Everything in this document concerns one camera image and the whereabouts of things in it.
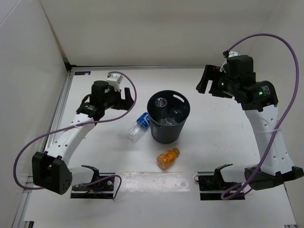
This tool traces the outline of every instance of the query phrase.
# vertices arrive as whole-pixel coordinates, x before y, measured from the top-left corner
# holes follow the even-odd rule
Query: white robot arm
[[[71,156],[78,145],[92,130],[108,108],[129,110],[134,103],[129,88],[124,89],[125,99],[121,99],[120,74],[110,74],[106,81],[95,81],[92,93],[85,96],[77,109],[71,125],[75,128],[64,131],[53,145],[43,153],[36,152],[32,158],[33,181],[60,195],[70,186],[91,183],[99,179],[99,170],[91,166],[68,168]]]
[[[278,99],[274,86],[268,82],[256,82],[253,59],[233,52],[224,53],[227,61],[222,67],[206,65],[197,86],[199,93],[205,93],[207,83],[212,81],[209,93],[217,97],[232,98],[242,105],[248,117],[262,158],[278,121]],[[280,129],[261,169],[250,182],[254,190],[273,188],[285,181],[304,176],[303,169],[295,167],[288,155]],[[214,185],[228,189],[236,183],[244,183],[253,173],[256,165],[224,165],[215,169]]]

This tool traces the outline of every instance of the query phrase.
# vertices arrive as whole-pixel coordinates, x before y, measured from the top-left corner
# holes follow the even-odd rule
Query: plastic bottle
[[[133,123],[133,125],[129,128],[128,134],[129,139],[132,142],[137,141],[145,132],[145,129],[149,126],[150,119],[149,114],[144,113],[142,114],[136,121]]]
[[[157,164],[162,169],[165,169],[175,161],[179,154],[180,150],[177,148],[174,148],[173,150],[168,150],[156,158]]]

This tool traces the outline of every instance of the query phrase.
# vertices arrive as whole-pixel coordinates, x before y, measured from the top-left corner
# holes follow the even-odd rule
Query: orange pill bottle
[[[175,161],[179,154],[180,150],[177,148],[174,148],[173,150],[168,150],[156,158],[157,164],[162,169],[165,169]]]

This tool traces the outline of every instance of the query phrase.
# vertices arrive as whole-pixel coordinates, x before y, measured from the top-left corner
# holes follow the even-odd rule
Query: purple cable
[[[295,102],[295,97],[296,97],[296,94],[298,92],[299,75],[300,75],[298,59],[297,59],[295,51],[293,50],[293,48],[291,47],[291,45],[286,40],[284,40],[283,38],[281,38],[281,37],[279,37],[277,35],[274,35],[274,34],[269,34],[269,33],[257,33],[257,34],[253,34],[253,35],[250,35],[248,37],[245,37],[245,38],[241,39],[240,41],[238,41],[237,43],[235,43],[234,45],[232,45],[232,47],[229,48],[228,51],[231,51],[236,45],[240,44],[244,40],[252,38],[252,37],[258,37],[258,36],[265,36],[265,37],[276,38],[276,39],[282,41],[288,47],[288,49],[290,50],[290,52],[291,52],[291,54],[292,54],[292,56],[294,58],[294,64],[295,64],[295,87],[294,87],[294,93],[293,93],[293,96],[292,96],[292,98],[291,98],[291,100],[289,102],[288,107],[286,108],[286,110],[284,111],[282,117],[279,119],[278,123],[276,124],[276,126],[274,128],[274,131],[273,131],[273,133],[271,135],[271,138],[269,140],[268,146],[266,147],[265,153],[264,153],[263,157],[261,158],[261,161],[259,162],[259,164],[256,166],[256,169],[253,171],[253,173],[248,178],[248,180],[236,192],[234,192],[232,195],[225,197],[225,195],[227,193],[229,193],[231,190],[235,189],[236,187],[239,187],[240,184],[236,184],[235,186],[232,186],[231,188],[229,188],[226,191],[224,191],[222,193],[222,195],[221,195],[222,200],[230,200],[230,199],[236,197],[253,180],[253,178],[256,176],[257,172],[261,169],[261,166],[262,166],[263,162],[265,161],[265,159],[266,159],[266,157],[268,155],[268,152],[269,152],[269,150],[271,148],[271,145],[272,145],[272,143],[273,143],[273,141],[275,139],[276,132],[277,132],[275,130],[280,127],[281,123],[283,122],[283,120],[287,116],[289,110],[291,109],[292,105]]]
[[[34,142],[36,142],[37,140],[39,140],[39,139],[41,139],[41,138],[44,138],[44,137],[46,137],[46,136],[49,136],[50,134],[55,134],[55,133],[58,133],[58,132],[67,131],[67,130],[70,130],[70,129],[75,128],[75,127],[80,127],[80,126],[87,125],[87,124],[107,123],[107,122],[111,122],[111,121],[114,121],[114,120],[119,120],[119,119],[123,118],[125,115],[127,115],[127,114],[133,109],[133,107],[134,107],[134,105],[135,105],[135,103],[136,103],[136,100],[137,100],[137,92],[136,92],[136,88],[135,88],[134,83],[132,82],[132,80],[131,80],[127,75],[125,75],[125,74],[122,73],[122,72],[119,72],[119,71],[111,71],[111,72],[109,72],[109,74],[113,74],[113,73],[123,75],[126,79],[128,79],[128,81],[131,83],[131,85],[132,85],[132,87],[133,87],[133,89],[134,89],[134,103],[133,103],[133,105],[130,107],[130,109],[129,109],[128,111],[126,111],[124,114],[122,114],[121,116],[116,117],[116,118],[113,118],[113,119],[109,119],[109,120],[99,120],[99,121],[88,121],[88,122],[83,122],[83,123],[80,123],[80,124],[75,124],[75,125],[72,125],[72,126],[69,126],[69,127],[65,127],[65,128],[62,128],[62,129],[58,129],[58,130],[52,131],[52,132],[45,133],[45,134],[43,134],[43,135],[41,135],[41,136],[39,136],[39,137],[33,139],[32,141],[30,141],[30,142],[29,142],[28,144],[26,144],[26,145],[22,148],[22,150],[18,153],[18,155],[17,155],[17,157],[16,157],[16,159],[15,159],[15,162],[14,162],[14,166],[13,166],[13,176],[14,176],[14,180],[15,180],[15,183],[16,183],[19,187],[21,187],[21,188],[23,188],[23,189],[25,189],[25,190],[39,190],[39,189],[43,189],[43,188],[31,188],[31,187],[23,186],[23,185],[19,182],[19,180],[18,180],[18,178],[17,178],[17,171],[16,171],[16,169],[17,169],[18,160],[19,160],[20,156],[23,154],[23,152],[24,152],[31,144],[33,144]]]
[[[249,192],[251,192],[253,189],[249,189],[247,192],[245,192],[243,195],[247,195]]]

